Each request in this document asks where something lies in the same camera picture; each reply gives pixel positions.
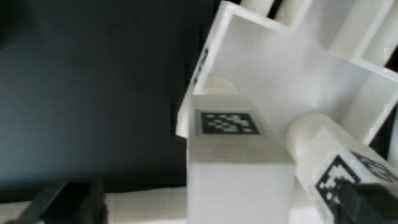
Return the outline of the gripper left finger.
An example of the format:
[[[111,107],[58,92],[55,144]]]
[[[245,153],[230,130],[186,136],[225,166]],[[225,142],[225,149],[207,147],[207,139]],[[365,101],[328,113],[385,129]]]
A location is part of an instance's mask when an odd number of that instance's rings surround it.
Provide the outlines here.
[[[106,224],[101,181],[47,185],[15,218],[15,224]]]

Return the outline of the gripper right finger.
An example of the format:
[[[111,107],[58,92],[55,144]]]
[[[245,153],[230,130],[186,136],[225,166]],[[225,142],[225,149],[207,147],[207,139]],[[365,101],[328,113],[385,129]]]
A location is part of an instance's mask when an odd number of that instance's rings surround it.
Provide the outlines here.
[[[381,185],[341,185],[339,224],[398,224],[398,198]]]

